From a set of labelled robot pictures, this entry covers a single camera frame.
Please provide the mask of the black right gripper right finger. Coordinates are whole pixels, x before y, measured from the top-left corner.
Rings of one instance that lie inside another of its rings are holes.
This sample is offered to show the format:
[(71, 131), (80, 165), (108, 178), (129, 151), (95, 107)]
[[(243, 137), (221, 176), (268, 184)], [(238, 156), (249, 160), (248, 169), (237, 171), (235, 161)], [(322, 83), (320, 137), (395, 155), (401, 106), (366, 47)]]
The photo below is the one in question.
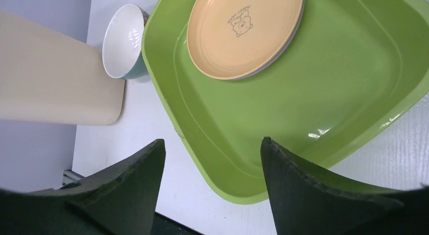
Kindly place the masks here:
[(428, 186), (400, 191), (308, 161), (270, 137), (261, 160), (277, 234), (428, 234)]

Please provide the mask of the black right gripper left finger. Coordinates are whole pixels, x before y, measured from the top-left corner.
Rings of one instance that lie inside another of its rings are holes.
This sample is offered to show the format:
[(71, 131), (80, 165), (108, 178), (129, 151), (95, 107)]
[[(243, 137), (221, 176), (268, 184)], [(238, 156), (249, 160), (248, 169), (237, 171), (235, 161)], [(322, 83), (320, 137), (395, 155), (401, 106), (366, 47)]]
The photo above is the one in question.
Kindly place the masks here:
[(1, 190), (1, 234), (150, 234), (165, 157), (156, 139), (57, 190)]

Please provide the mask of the beige plastic bin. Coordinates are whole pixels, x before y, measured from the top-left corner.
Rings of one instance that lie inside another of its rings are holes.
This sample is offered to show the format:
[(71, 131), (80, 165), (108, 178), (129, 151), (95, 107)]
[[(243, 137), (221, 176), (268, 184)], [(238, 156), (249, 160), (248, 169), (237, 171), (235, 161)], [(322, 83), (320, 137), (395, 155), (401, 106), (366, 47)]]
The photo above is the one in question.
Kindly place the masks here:
[(98, 49), (1, 10), (2, 119), (109, 125), (124, 86), (107, 75)]

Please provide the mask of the white ceramic bowl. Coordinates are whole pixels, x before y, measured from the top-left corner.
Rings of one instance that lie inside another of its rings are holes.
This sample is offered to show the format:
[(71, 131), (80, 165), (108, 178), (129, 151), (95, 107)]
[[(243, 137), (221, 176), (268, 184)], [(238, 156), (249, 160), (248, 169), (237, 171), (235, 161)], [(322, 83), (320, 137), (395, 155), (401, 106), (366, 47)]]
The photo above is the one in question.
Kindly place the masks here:
[(135, 4), (123, 5), (112, 16), (102, 44), (103, 66), (111, 78), (130, 80), (147, 73), (141, 49), (148, 18)]

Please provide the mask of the green plastic tub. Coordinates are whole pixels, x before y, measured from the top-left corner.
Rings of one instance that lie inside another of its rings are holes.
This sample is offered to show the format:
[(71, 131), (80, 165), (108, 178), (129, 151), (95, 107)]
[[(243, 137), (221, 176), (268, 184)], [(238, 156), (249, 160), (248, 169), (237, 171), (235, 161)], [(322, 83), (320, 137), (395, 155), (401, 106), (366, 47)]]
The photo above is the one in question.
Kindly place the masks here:
[(191, 62), (186, 28), (195, 1), (158, 0), (142, 53), (176, 133), (229, 202), (267, 199), (264, 137), (329, 168), (428, 92), (425, 0), (305, 0), (285, 53), (238, 81), (209, 78)]

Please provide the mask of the yellow plastic plate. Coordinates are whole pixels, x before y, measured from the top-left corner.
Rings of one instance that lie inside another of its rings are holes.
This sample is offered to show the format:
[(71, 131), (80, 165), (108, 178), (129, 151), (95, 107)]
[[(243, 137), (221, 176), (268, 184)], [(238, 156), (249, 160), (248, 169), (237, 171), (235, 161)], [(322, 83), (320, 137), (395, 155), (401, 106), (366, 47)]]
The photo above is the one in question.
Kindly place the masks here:
[(294, 38), (305, 0), (196, 0), (187, 49), (204, 75), (236, 80), (276, 61)]

